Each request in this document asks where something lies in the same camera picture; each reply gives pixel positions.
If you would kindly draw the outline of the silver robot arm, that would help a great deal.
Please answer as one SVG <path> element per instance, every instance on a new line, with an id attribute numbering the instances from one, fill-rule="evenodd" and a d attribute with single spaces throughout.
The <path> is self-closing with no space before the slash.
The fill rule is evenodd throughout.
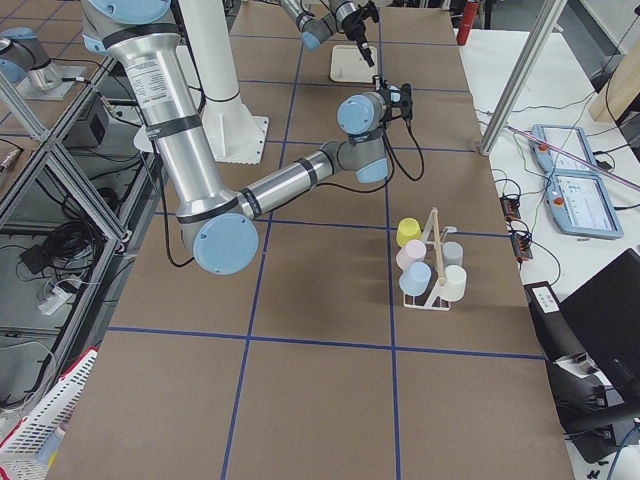
<path id="1" fill-rule="evenodd" d="M 319 18 L 301 1 L 278 1 L 277 4 L 287 13 L 300 32 L 301 40 L 308 50 L 316 50 L 322 43 L 336 33 L 344 34 L 354 42 L 363 60 L 369 67 L 375 62 L 366 38 L 365 21 L 369 18 L 379 22 L 379 11 L 373 1 L 359 5 L 355 1 L 330 1 L 328 13 Z"/>
<path id="2" fill-rule="evenodd" d="M 385 128 L 395 109 L 410 106 L 408 87 L 375 76 L 371 91 L 338 109 L 344 141 L 234 191 L 217 164 L 257 146 L 264 128 L 241 100 L 222 3 L 85 1 L 81 8 L 86 47 L 126 72 L 178 194 L 183 242 L 201 268 L 244 269 L 258 248 L 254 220 L 335 173 L 351 171 L 363 183 L 387 176 Z"/>

